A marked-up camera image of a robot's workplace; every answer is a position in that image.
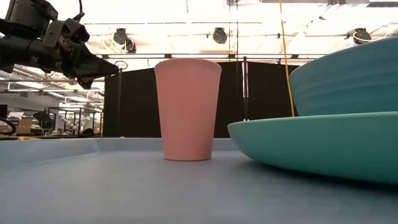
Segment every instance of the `black partition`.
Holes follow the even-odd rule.
[[[289,65],[289,73],[297,67]],[[248,62],[248,87],[250,120],[292,115],[285,65]]]
[[[228,138],[226,125],[243,120],[242,66],[220,63],[223,68],[218,97],[215,137]],[[159,138],[160,122],[153,68],[124,72],[121,85],[120,130],[118,118],[118,76],[105,81],[104,136]]]
[[[220,78],[215,126],[216,138],[229,138],[227,125],[243,121],[243,76],[241,62],[219,63],[223,71]]]

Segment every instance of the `overhead lamp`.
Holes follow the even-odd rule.
[[[77,90],[78,92],[93,92],[93,93],[98,93],[98,92],[102,92],[104,90]]]
[[[68,103],[59,103],[58,106],[60,108],[84,108],[84,105],[71,105]]]
[[[65,111],[80,111],[82,108],[62,108],[62,110],[65,110]]]
[[[37,89],[46,87],[40,83],[34,83],[34,82],[16,82],[16,84],[31,87],[31,88],[37,88]]]
[[[173,54],[172,58],[228,58],[228,54],[202,55],[202,54]]]
[[[38,92],[40,90],[7,90],[7,91],[13,91],[13,92]]]
[[[226,33],[224,28],[222,27],[216,27],[214,29],[214,33],[213,33],[213,40],[217,43],[217,44],[225,44],[226,43]]]
[[[46,91],[46,92],[71,92],[71,91],[74,91],[74,90],[43,90],[43,91]]]
[[[121,54],[114,54],[114,55],[107,55],[109,59],[158,59],[158,58],[165,58],[164,54],[137,54],[137,55],[121,55]]]
[[[83,97],[78,97],[78,96],[68,96],[69,99],[75,100],[77,102],[90,102],[91,100],[83,98]]]
[[[65,97],[65,96],[63,96],[63,95],[61,95],[61,94],[59,94],[59,93],[49,92],[49,94],[50,94],[50,95],[53,95],[53,96],[56,96],[56,97],[59,97],[59,98],[64,98],[64,97]]]

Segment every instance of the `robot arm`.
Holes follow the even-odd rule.
[[[5,19],[0,19],[0,70],[11,73],[14,64],[60,72],[90,89],[96,78],[119,68],[93,55],[85,43],[90,38],[79,20],[59,21],[58,12],[45,0],[10,0]]]

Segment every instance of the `cable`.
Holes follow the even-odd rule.
[[[44,94],[42,94],[42,111],[44,111]],[[44,136],[43,121],[40,122],[40,127],[42,128],[42,136]]]
[[[81,3],[81,0],[79,0],[79,12],[83,12],[83,4]]]
[[[13,135],[13,134],[17,131],[17,128],[15,127],[15,125],[12,124],[9,120],[7,120],[7,119],[5,119],[5,118],[0,118],[0,121],[2,121],[2,122],[4,122],[4,123],[8,124],[8,126],[11,127],[11,131],[0,132],[0,134],[10,136],[10,135]]]
[[[239,89],[239,79],[238,79],[238,76],[239,76],[239,8],[238,7],[239,7],[239,4],[236,3],[236,77],[235,77],[236,83],[235,83],[235,90],[238,92],[238,94],[240,94],[242,96],[242,92],[238,91],[238,89]],[[240,74],[239,77],[242,77],[242,81],[245,82],[245,80],[243,80],[243,74]]]
[[[287,56],[286,56],[285,27],[284,27],[284,19],[282,17],[282,0],[279,0],[279,9],[280,9],[280,24],[282,25],[282,40],[284,43],[286,82],[287,82],[287,89],[289,91],[290,109],[292,110],[292,117],[294,117],[294,104],[293,104],[292,90],[290,89],[289,67],[287,65]]]

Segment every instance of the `gray table surface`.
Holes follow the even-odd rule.
[[[201,162],[94,152],[1,173],[0,223],[398,223],[398,190],[265,166],[239,151]]]

